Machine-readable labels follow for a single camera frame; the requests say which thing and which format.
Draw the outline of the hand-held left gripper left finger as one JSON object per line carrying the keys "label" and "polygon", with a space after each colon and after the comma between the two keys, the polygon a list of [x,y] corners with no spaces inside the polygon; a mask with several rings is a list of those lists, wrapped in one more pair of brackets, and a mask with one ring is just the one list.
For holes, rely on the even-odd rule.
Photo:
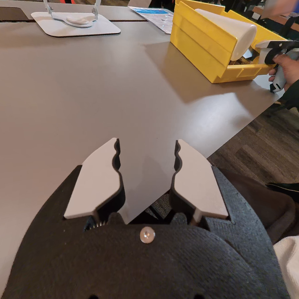
{"label": "hand-held left gripper left finger", "polygon": [[112,138],[82,163],[77,181],[64,213],[65,219],[96,216],[107,219],[125,203],[120,169],[120,143]]}

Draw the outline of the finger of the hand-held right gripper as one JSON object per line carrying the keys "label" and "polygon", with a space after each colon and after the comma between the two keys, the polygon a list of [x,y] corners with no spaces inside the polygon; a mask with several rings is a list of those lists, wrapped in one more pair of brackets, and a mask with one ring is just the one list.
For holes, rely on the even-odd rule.
{"label": "finger of the hand-held right gripper", "polygon": [[269,40],[262,41],[255,46],[255,50],[259,51],[258,56],[258,63],[259,64],[273,64],[273,58],[271,58],[270,52],[272,51],[272,48],[269,47]]}

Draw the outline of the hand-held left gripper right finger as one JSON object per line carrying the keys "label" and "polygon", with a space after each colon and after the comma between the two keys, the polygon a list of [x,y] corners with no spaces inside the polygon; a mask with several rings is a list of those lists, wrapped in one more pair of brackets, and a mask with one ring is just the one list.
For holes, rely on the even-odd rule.
{"label": "hand-held left gripper right finger", "polygon": [[169,191],[172,210],[187,219],[227,219],[229,213],[208,160],[182,139],[176,140],[174,154]]}

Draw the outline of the white bottle black lid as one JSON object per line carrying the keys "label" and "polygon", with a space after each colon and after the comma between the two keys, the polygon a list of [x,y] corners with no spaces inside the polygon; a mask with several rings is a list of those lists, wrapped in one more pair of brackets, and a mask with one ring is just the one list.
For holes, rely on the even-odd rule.
{"label": "white bottle black lid", "polygon": [[224,17],[203,9],[196,9],[195,11],[237,38],[231,57],[232,61],[240,59],[254,41],[257,32],[256,25]]}

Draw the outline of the yellow plastic bin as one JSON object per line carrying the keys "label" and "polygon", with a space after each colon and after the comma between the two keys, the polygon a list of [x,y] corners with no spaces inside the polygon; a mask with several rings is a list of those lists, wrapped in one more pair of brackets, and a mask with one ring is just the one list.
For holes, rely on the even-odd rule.
{"label": "yellow plastic bin", "polygon": [[253,63],[247,65],[229,65],[237,39],[218,25],[208,20],[195,9],[203,9],[230,19],[256,25],[257,33],[251,47],[266,41],[286,41],[285,38],[271,32],[242,15],[225,8],[198,2],[176,1],[170,42],[211,82],[227,83],[253,80],[258,75],[267,74],[274,65]]}

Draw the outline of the person's right forearm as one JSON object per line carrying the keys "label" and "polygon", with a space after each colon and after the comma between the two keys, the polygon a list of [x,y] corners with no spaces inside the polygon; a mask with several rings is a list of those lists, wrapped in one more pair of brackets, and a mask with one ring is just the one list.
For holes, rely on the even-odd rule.
{"label": "person's right forearm", "polygon": [[284,93],[286,109],[296,108],[299,111],[299,80],[295,81]]}

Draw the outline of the wooden background desk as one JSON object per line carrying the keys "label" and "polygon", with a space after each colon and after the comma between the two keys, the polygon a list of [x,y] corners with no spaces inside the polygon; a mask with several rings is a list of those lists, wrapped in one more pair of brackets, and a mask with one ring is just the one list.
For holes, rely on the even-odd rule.
{"label": "wooden background desk", "polygon": [[253,13],[260,15],[260,19],[270,19],[279,24],[286,25],[290,21],[290,27],[298,19],[298,1],[266,1],[264,6],[254,6]]}

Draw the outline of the grey desk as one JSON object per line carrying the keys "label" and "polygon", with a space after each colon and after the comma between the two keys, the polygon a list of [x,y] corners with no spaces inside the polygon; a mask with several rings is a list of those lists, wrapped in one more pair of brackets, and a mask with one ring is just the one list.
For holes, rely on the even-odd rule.
{"label": "grey desk", "polygon": [[111,138],[128,223],[170,188],[176,140],[207,158],[278,98],[267,75],[211,84],[149,22],[115,25],[119,35],[55,38],[1,23],[1,293],[42,205]]}

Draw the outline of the person's right hand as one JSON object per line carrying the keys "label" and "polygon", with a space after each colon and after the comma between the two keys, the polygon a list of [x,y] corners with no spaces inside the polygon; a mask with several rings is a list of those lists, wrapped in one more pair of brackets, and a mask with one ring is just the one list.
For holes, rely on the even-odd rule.
{"label": "person's right hand", "polygon": [[291,59],[286,54],[278,54],[273,58],[273,61],[282,67],[286,84],[284,91],[299,80],[299,61]]}

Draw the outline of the blue white printed sheet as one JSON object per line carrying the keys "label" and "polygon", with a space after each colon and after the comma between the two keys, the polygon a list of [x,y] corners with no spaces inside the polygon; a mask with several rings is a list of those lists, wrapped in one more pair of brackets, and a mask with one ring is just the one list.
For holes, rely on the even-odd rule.
{"label": "blue white printed sheet", "polygon": [[164,8],[141,8],[129,6],[131,10],[155,25],[166,34],[171,34],[173,26],[173,12]]}

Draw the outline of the white monitor base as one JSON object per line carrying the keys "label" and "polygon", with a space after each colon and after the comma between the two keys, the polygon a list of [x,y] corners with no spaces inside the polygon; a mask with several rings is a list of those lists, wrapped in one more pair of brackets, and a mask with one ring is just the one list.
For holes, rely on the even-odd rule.
{"label": "white monitor base", "polygon": [[43,2],[47,12],[33,12],[31,16],[49,36],[60,38],[121,33],[121,29],[99,14],[101,0],[96,0],[92,13],[53,12],[48,2]]}

